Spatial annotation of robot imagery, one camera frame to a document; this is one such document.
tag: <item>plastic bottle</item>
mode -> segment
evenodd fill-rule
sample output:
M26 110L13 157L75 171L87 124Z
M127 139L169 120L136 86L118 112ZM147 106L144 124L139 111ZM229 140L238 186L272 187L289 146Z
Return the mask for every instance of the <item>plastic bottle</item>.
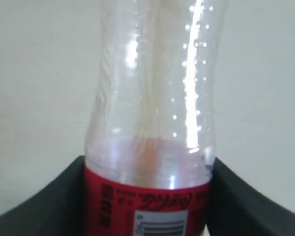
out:
M197 236L214 155L226 0L102 0L85 236Z

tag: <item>coca-cola bottle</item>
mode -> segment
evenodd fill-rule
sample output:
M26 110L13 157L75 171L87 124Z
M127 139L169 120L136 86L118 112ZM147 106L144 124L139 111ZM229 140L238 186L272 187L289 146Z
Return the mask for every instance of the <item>coca-cola bottle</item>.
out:
M85 236L197 236L215 160L226 0L102 0Z

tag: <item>white background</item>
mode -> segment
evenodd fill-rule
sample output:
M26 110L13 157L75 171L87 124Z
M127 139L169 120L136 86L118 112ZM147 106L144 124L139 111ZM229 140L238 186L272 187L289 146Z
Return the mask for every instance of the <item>white background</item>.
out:
M99 0L0 0L0 214L78 155L94 102ZM295 212L295 0L230 0L217 156Z

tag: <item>coca-cola logo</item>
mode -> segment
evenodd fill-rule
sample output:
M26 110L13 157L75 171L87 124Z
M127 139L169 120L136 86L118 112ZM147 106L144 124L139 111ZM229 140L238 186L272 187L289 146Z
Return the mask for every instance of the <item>coca-cola logo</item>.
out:
M185 194L142 194L140 209L160 211L163 208L186 209L192 200L192 193Z

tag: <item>empty bottle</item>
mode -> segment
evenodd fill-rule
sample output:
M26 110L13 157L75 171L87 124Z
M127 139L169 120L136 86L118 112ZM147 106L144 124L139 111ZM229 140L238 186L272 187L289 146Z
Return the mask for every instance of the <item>empty bottle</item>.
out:
M102 0L85 236L198 236L226 0Z

